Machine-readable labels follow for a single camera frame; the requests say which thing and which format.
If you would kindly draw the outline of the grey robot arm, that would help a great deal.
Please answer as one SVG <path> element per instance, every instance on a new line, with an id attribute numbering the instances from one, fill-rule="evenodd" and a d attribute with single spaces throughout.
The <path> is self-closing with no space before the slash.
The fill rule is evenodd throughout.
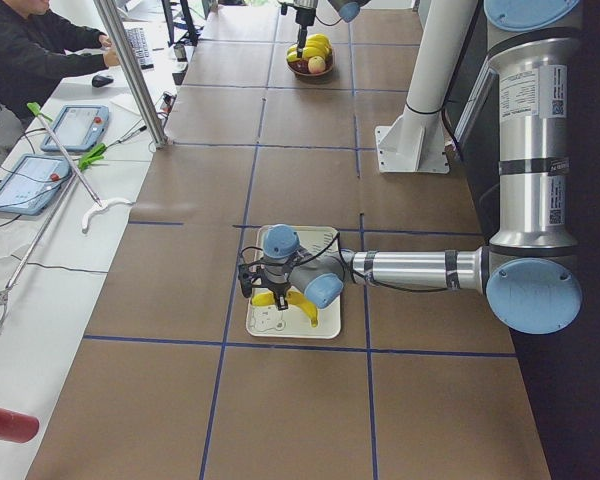
<path id="1" fill-rule="evenodd" d="M 308 29 L 314 25 L 317 17 L 318 0 L 293 0 L 290 6 L 296 11 L 295 22 L 299 26 L 297 35 L 297 54 L 301 58 L 307 43 Z M 328 0 L 328 4 L 346 23 L 353 21 L 368 0 Z"/>
<path id="2" fill-rule="evenodd" d="M 472 289 L 509 328 L 550 334 L 578 315 L 576 239 L 567 231 L 568 60 L 580 44 L 578 1 L 434 1 L 402 114 L 375 130 L 383 173 L 443 173 L 442 139 L 460 157 L 488 98 L 498 101 L 499 180 L 474 201 L 489 232 L 475 251 L 305 249 L 296 228 L 260 234 L 238 278 L 252 305 L 300 308 L 316 322 L 346 283 L 410 293 Z"/>

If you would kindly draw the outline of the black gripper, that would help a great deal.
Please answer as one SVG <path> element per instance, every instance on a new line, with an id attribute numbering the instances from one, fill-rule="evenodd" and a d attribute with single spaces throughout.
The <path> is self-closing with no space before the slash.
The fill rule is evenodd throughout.
<path id="1" fill-rule="evenodd" d="M 287 259 L 263 257 L 258 260 L 258 287 L 274 293 L 275 306 L 279 311 L 288 309 L 286 294 L 291 288 L 289 277 L 297 262 L 294 257 Z"/>
<path id="2" fill-rule="evenodd" d="M 296 56 L 298 59 L 302 59 L 308 34 L 306 26 L 314 25 L 315 9 L 297 7 L 295 21 L 300 25 L 297 36 Z"/>

